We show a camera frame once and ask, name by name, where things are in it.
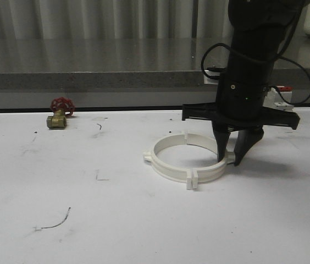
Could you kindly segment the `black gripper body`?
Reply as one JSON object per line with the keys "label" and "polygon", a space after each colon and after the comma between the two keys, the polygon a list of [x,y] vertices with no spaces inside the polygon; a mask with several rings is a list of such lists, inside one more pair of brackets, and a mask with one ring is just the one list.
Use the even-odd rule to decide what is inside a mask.
{"label": "black gripper body", "polygon": [[226,131],[264,125],[298,127],[300,117],[295,112],[263,106],[270,83],[267,75],[217,74],[205,76],[204,81],[217,82],[215,102],[183,105],[182,120],[211,120]]}

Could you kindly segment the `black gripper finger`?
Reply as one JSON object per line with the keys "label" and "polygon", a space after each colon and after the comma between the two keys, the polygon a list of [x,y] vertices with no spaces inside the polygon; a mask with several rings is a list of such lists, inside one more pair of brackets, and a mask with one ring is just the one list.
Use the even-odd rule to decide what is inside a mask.
{"label": "black gripper finger", "polygon": [[213,134],[217,142],[217,160],[220,162],[225,157],[226,146],[231,132],[226,127],[213,125]]}
{"label": "black gripper finger", "polygon": [[238,133],[234,154],[234,166],[238,166],[250,148],[263,138],[263,128],[249,128]]}

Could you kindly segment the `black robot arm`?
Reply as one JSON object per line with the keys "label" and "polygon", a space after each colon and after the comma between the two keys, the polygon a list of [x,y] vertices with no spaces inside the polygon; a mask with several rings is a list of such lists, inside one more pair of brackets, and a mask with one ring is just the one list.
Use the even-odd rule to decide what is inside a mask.
{"label": "black robot arm", "polygon": [[265,107],[264,99],[274,63],[286,51],[307,1],[230,1],[233,26],[227,66],[219,69],[216,99],[212,103],[185,104],[182,118],[212,122],[218,160],[225,157],[229,136],[238,133],[234,163],[262,139],[265,125],[296,129],[294,112]]}

